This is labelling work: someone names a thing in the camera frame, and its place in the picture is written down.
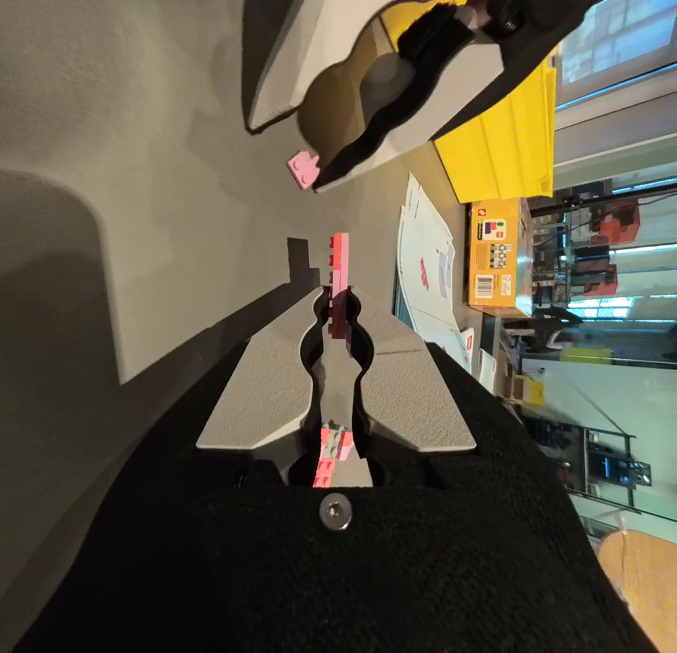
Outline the large window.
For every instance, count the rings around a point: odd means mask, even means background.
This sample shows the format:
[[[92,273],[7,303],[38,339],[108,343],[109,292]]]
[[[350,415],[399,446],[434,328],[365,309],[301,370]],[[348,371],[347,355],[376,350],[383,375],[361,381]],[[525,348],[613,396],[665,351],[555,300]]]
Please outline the large window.
[[[561,44],[556,111],[676,72],[676,0],[601,0]]]

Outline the red 3D printer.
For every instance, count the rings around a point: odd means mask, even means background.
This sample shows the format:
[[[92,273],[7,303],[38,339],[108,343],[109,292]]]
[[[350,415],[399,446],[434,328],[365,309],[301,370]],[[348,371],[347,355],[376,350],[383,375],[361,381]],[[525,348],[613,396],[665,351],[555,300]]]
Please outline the red 3D printer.
[[[639,201],[608,203],[593,208],[588,224],[589,245],[621,245],[634,242],[640,230]]]
[[[587,261],[574,264],[569,280],[570,298],[605,298],[614,296],[619,286],[617,265],[610,262]]]

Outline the orange toy brick box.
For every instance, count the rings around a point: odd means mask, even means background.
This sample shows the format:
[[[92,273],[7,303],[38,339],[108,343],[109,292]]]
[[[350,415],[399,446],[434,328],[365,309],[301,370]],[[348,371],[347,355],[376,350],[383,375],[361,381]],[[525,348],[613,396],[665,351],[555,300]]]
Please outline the orange toy brick box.
[[[533,312],[533,222],[528,200],[470,205],[468,305],[504,319]]]

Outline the pink plate brick assembly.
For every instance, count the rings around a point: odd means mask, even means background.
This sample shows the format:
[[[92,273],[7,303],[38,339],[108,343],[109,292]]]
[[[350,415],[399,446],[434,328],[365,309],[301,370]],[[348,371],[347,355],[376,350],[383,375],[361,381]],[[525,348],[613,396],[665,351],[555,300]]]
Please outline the pink plate brick assembly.
[[[330,303],[328,331],[334,340],[343,340],[349,357],[351,353],[351,326],[349,324],[349,234],[335,233],[330,238],[329,256]]]

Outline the black shelving rack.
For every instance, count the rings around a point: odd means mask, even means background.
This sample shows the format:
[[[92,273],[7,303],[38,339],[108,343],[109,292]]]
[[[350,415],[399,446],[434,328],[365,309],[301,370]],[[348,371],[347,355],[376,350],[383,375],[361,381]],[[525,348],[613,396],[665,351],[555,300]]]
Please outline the black shelving rack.
[[[632,440],[636,437],[583,427],[581,438],[582,494],[605,504],[636,510],[637,489],[653,486],[650,464],[636,459],[632,453]]]

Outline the black tripod stand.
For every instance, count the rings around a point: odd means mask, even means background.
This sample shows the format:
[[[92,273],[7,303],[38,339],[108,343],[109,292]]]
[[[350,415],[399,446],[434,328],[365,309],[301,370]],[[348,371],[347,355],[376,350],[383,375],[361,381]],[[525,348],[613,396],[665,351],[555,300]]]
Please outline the black tripod stand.
[[[667,184],[652,189],[630,191],[626,193],[612,193],[599,197],[591,197],[589,199],[583,199],[580,195],[570,195],[569,197],[564,197],[562,200],[556,200],[554,203],[547,206],[531,209],[530,213],[532,217],[548,216],[551,214],[569,212],[573,209],[597,208],[608,203],[625,203],[642,198],[661,197],[662,195],[667,195],[669,197],[675,194],[676,184]]]

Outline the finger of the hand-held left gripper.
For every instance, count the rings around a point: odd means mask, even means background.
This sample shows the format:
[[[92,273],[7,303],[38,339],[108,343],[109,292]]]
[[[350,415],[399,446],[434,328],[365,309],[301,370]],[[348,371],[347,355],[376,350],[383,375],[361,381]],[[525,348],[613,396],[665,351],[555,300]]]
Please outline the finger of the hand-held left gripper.
[[[320,192],[358,177],[435,138],[504,70],[500,46],[466,5],[436,5],[378,56],[359,85],[364,129],[313,183]]]
[[[343,63],[374,17],[400,1],[407,0],[292,0],[257,79],[249,131],[295,111],[317,76]]]

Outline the open instruction booklet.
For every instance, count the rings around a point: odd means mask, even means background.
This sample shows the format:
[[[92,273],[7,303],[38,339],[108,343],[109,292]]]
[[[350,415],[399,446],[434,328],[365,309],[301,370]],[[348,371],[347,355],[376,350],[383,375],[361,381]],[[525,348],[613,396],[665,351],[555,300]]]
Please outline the open instruction booklet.
[[[397,235],[397,283],[412,329],[471,373],[471,352],[453,312],[452,234],[412,173]]]

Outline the wooden book stand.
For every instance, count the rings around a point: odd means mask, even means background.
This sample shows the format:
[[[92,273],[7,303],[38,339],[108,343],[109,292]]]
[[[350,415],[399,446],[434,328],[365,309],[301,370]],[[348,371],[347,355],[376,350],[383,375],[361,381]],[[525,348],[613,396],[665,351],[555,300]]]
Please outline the wooden book stand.
[[[634,530],[611,532],[597,558],[659,652],[676,651],[676,544]]]

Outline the small pink brick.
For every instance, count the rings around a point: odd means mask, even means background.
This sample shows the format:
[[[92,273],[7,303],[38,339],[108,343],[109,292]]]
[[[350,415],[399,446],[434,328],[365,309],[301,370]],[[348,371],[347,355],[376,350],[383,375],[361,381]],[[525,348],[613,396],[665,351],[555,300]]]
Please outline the small pink brick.
[[[301,191],[309,189],[320,173],[319,155],[300,150],[286,162],[286,168]]]

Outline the black office chair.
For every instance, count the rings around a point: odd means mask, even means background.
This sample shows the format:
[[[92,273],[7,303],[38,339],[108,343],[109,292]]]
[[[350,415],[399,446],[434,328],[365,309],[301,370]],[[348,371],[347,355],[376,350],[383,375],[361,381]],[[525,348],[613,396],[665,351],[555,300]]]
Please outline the black office chair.
[[[534,310],[528,319],[503,320],[502,326],[507,335],[524,339],[532,353],[547,354],[570,346],[562,339],[563,333],[583,322],[571,310],[551,306]]]

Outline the yellow plastic bin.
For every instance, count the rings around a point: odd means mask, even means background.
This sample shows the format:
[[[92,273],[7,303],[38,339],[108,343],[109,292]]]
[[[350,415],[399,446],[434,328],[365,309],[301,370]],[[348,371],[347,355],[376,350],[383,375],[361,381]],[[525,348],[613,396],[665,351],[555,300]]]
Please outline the yellow plastic bin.
[[[518,29],[517,3],[430,0],[393,5],[380,15],[392,47],[436,5],[469,5],[495,39]],[[556,68],[552,55],[493,107],[433,140],[459,202],[553,195]]]

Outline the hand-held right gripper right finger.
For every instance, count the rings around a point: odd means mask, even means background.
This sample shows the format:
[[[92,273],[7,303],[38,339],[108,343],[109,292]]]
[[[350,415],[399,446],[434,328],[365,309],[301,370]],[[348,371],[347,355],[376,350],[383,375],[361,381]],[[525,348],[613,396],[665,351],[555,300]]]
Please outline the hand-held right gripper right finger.
[[[427,343],[358,287],[348,289],[346,319],[360,366],[352,417],[359,454],[406,459],[475,450]]]

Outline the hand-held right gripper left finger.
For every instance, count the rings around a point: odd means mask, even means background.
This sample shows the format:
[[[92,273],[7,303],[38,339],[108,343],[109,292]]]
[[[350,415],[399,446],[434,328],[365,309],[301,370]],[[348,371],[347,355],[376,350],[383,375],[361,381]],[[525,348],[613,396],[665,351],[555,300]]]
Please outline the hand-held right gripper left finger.
[[[318,324],[318,287],[252,336],[202,430],[203,451],[257,451],[298,433],[308,416],[313,380],[302,343]]]

